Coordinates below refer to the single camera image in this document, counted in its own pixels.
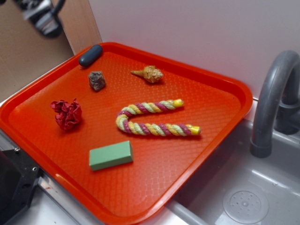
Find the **tray rim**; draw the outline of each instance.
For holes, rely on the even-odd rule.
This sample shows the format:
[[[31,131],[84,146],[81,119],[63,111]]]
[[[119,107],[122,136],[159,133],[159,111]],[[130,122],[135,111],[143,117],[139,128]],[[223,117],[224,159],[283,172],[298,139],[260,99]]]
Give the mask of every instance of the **tray rim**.
[[[99,220],[104,223],[111,223],[116,225],[123,225],[123,224],[136,224],[144,221],[145,219],[149,218],[156,214],[176,193],[177,190],[191,177],[194,172],[205,162],[205,160],[209,157],[209,155],[214,151],[214,149],[229,135],[229,133],[238,125],[238,123],[243,119],[243,117],[249,112],[252,102],[253,96],[250,89],[241,81],[236,79],[226,77],[217,73],[210,72],[208,70],[204,70],[201,68],[197,68],[194,66],[190,66],[181,62],[177,62],[175,60],[171,60],[168,58],[164,58],[161,56],[157,56],[155,54],[145,52],[142,50],[138,50],[129,46],[121,45],[114,42],[107,42],[107,43],[100,43],[103,47],[104,51],[120,51],[116,52],[116,54],[126,55],[128,53],[138,54],[140,56],[141,62],[151,60],[155,61],[156,66],[163,66],[168,65],[171,66],[172,70],[189,70],[190,73],[183,77],[187,79],[194,80],[193,75],[201,73],[205,76],[203,79],[204,84],[208,86],[212,86],[208,83],[213,81],[214,88],[218,88],[225,92],[229,92],[233,94],[237,99],[240,101],[240,111],[231,119],[231,121],[222,129],[222,131],[218,134],[218,138],[215,138],[199,155],[194,162],[189,166],[189,168],[181,175],[179,178],[172,184],[170,188],[161,196],[161,198],[155,202],[148,210],[142,212],[140,214],[130,216],[130,217],[116,217],[112,215],[112,213],[101,206],[101,210],[99,209],[99,204],[96,201],[93,201],[93,196],[90,195],[88,198],[86,195],[82,194],[81,188],[76,186],[76,182],[72,178],[70,178],[67,174],[53,174],[49,173],[57,182],[59,182],[67,191],[69,191],[75,198],[83,204],[89,211],[91,211]],[[8,123],[8,117],[4,118],[5,115],[9,115],[8,112],[12,112],[13,109],[24,102],[26,99],[30,98],[32,95],[43,89],[47,86],[51,81],[55,81],[59,77],[63,76],[66,72],[70,69],[75,68],[78,66],[78,59],[82,54],[90,49],[87,48],[81,51],[79,54],[73,56],[72,58],[68,59],[64,63],[60,64],[53,70],[46,73],[44,76],[38,78],[23,90],[19,91],[11,98],[9,98],[6,102],[0,106],[0,128],[20,147],[23,149],[36,149],[34,144],[32,144],[26,138],[22,138],[22,134],[20,134],[17,130],[11,127]],[[33,158],[38,158],[38,164],[43,165],[42,168],[47,172],[51,167],[46,160],[43,159],[35,150],[28,152],[28,154]]]

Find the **rope toy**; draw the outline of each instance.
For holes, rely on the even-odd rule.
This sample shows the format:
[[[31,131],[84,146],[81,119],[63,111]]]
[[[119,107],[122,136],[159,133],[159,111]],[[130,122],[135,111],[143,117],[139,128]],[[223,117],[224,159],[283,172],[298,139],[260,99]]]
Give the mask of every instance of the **rope toy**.
[[[135,135],[155,135],[155,136],[191,136],[199,135],[200,127],[194,127],[190,124],[171,125],[171,124],[143,124],[128,121],[129,117],[146,114],[146,113],[162,113],[174,110],[184,105],[181,99],[167,100],[158,103],[138,103],[123,108],[117,115],[116,124],[118,128],[128,134]]]

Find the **sink drain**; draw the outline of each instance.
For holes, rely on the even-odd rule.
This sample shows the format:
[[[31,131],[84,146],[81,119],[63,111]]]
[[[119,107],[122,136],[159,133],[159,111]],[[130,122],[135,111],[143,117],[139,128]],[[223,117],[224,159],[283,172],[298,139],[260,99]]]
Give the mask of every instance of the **sink drain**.
[[[241,224],[255,224],[265,218],[269,204],[260,190],[250,186],[238,186],[225,194],[223,208],[234,221]]]

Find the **white wall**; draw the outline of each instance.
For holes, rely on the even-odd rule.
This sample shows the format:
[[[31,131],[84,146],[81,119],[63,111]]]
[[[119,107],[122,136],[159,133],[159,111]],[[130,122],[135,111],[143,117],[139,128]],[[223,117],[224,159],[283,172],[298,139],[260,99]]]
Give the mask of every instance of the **white wall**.
[[[104,42],[243,81],[259,96],[283,50],[300,53],[299,0],[89,0]]]

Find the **crumpled red paper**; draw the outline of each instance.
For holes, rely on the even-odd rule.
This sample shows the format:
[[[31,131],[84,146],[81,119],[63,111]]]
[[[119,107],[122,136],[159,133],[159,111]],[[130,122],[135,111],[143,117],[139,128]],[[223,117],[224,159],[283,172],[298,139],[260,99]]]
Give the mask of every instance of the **crumpled red paper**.
[[[55,116],[55,121],[59,127],[63,130],[70,130],[75,124],[81,121],[81,107],[76,101],[76,98],[72,103],[68,103],[64,100],[53,101],[51,108],[59,115]]]

